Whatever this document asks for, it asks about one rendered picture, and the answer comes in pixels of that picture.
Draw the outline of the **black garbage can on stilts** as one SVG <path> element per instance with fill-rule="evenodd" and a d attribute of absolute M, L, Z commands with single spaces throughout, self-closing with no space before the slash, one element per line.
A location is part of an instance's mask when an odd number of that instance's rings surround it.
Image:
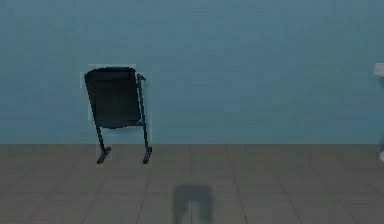
<path fill-rule="evenodd" d="M 84 75 L 92 117 L 100 146 L 97 163 L 105 161 L 111 147 L 104 144 L 102 128 L 119 129 L 141 126 L 147 164 L 152 155 L 149 145 L 142 82 L 146 78 L 132 67 L 101 67 Z"/>

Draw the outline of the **white toilet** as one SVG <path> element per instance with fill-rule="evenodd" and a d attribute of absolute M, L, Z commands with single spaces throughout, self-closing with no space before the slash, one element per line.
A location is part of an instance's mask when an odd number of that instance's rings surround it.
<path fill-rule="evenodd" d="M 378 62 L 375 64 L 374 74 L 377 77 L 377 81 L 380 88 L 384 91 L 384 62 Z M 380 146 L 381 148 L 379 153 L 379 159 L 384 163 L 384 133 L 381 137 Z"/>

